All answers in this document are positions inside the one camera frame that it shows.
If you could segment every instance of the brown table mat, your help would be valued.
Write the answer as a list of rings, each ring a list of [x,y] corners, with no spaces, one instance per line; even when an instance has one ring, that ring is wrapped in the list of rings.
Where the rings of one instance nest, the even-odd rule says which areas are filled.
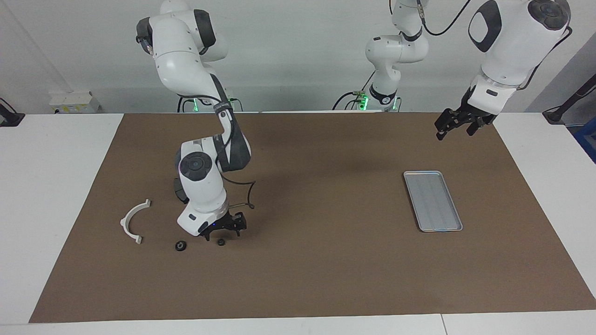
[[[239,115],[253,159],[227,177],[257,207],[206,242],[176,223],[173,157],[217,119],[125,115],[30,322],[596,309],[496,130],[439,142],[436,117]],[[418,230],[406,170],[443,172],[463,231]],[[119,221],[146,198],[137,245]]]

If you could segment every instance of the blue object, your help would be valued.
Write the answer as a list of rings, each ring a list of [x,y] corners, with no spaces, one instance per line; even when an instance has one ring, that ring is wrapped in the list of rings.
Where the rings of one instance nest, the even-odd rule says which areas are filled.
[[[573,137],[596,163],[596,117],[573,134]]]

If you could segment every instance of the black rubber wheel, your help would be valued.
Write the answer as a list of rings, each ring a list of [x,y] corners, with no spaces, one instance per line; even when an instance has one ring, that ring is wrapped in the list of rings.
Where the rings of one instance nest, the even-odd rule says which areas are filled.
[[[176,251],[184,251],[186,249],[186,241],[178,241],[174,247]]]

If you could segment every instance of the gray tray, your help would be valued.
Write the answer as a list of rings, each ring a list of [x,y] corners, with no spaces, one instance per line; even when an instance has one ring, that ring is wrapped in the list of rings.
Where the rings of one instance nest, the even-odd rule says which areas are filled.
[[[420,230],[425,232],[462,230],[460,216],[455,210],[442,173],[406,171],[403,177],[408,186]]]

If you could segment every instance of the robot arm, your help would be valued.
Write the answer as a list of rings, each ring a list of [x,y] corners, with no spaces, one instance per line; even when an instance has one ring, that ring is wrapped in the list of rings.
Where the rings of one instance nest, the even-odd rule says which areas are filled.
[[[434,123],[437,138],[466,123],[471,123],[470,136],[490,125],[532,70],[565,38],[570,15],[566,0],[485,2],[468,28],[485,60],[460,107],[446,109]]]
[[[250,161],[250,146],[213,69],[203,64],[224,58],[227,46],[219,36],[216,38],[207,12],[190,10],[183,0],[164,1],[160,12],[139,22],[137,42],[153,56],[165,87],[181,97],[210,102],[223,127],[220,135],[181,145],[176,159],[182,187],[178,191],[185,194],[188,203],[178,224],[207,240],[216,229],[239,234],[246,222],[242,213],[235,217],[229,214],[220,170],[243,169]]]
[[[371,109],[390,110],[395,101],[401,73],[399,64],[416,63],[429,52],[429,42],[422,34],[422,21],[416,0],[396,1],[392,22],[398,35],[383,35],[368,41],[367,59],[374,65],[372,84],[368,88]]]

